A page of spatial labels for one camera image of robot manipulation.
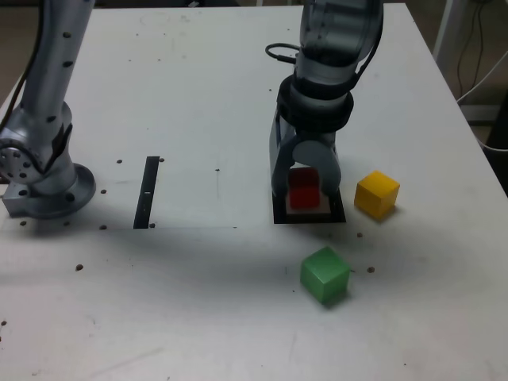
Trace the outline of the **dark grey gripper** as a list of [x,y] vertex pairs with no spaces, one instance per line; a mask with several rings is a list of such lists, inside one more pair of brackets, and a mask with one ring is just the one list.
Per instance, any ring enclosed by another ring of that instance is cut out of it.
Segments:
[[269,137],[272,194],[275,197],[286,196],[289,169],[297,162],[316,169],[321,192],[334,196],[341,183],[341,168],[333,150],[335,147],[335,132],[298,132],[280,113],[275,113]]

